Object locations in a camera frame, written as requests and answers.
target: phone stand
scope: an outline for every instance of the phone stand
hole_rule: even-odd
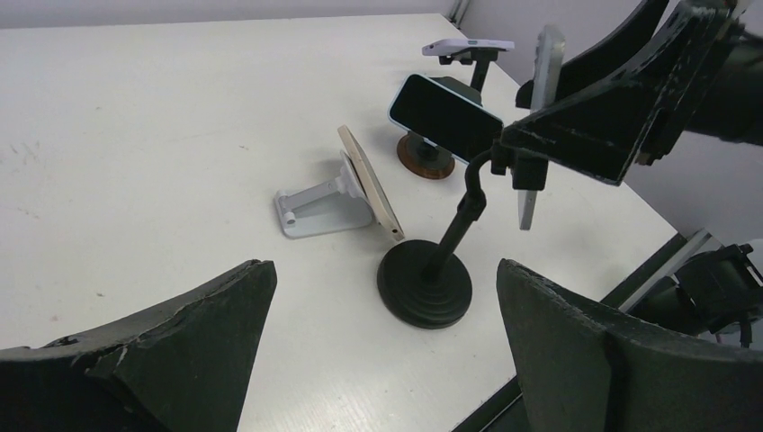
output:
[[[443,76],[432,79],[477,105],[482,102],[480,92],[455,78]],[[455,168],[455,160],[450,151],[427,143],[415,132],[407,133],[398,142],[398,158],[408,171],[430,180],[446,178]]]
[[[499,53],[513,48],[514,42],[507,40],[445,39],[425,46],[421,52],[425,56],[437,56],[441,65],[450,65],[454,61],[463,65],[474,63],[469,85],[450,76],[433,79],[477,105],[482,105],[480,92],[485,85],[490,62],[498,60]],[[446,178],[455,168],[451,152],[426,143],[414,131],[398,142],[398,158],[408,171],[430,180]]]
[[[491,158],[492,149],[480,153],[466,167],[466,194],[439,244],[406,241],[390,249],[379,264],[379,295],[400,320],[420,329],[444,329],[458,322],[469,309],[471,278],[454,252],[487,206],[480,186],[480,168]]]
[[[350,157],[341,151],[339,176],[296,193],[278,191],[275,208],[283,234],[302,239],[365,227],[373,222],[369,205]]]
[[[337,132],[345,145],[339,176],[304,191],[275,195],[283,234],[302,239],[361,228],[376,220],[393,239],[403,240],[403,228],[355,135],[345,125]]]

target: white table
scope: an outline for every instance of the white table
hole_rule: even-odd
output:
[[[500,258],[600,300],[675,234],[628,187],[558,166],[520,232],[510,179],[486,168],[488,209],[457,251],[472,305],[441,331],[384,308],[380,227],[284,237],[274,192],[333,176],[346,123],[408,237],[441,238],[463,166],[443,181],[409,173],[386,110],[410,73],[468,82],[471,67],[420,55],[461,36],[434,14],[0,31],[0,347],[269,259],[278,288],[240,430],[453,428],[515,373]],[[525,115],[516,90],[492,67],[484,104],[510,123]]]

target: white phone stand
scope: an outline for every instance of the white phone stand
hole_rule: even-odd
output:
[[[405,238],[382,184],[371,168],[353,133],[346,126],[337,130],[346,151],[334,180],[301,192],[278,191],[275,209],[283,234],[290,239],[317,236],[378,221],[393,239]]]
[[[286,237],[302,239],[373,222],[373,211],[353,163],[344,151],[340,155],[343,165],[337,178],[297,193],[276,193],[275,208]]]

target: black pole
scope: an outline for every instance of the black pole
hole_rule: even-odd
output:
[[[429,258],[422,276],[431,281],[440,277],[443,266],[461,243],[466,231],[485,210],[487,199],[480,185],[480,169],[490,161],[490,151],[480,153],[466,167],[466,194],[458,204],[458,212],[445,232],[437,250]]]
[[[469,87],[482,93],[482,87],[485,86],[485,78],[488,77],[490,60],[477,60],[476,63],[474,73],[471,74],[471,84],[469,84]]]

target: smartphone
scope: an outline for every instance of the smartphone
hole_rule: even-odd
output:
[[[503,122],[436,81],[409,76],[390,106],[390,121],[469,163],[489,150]]]

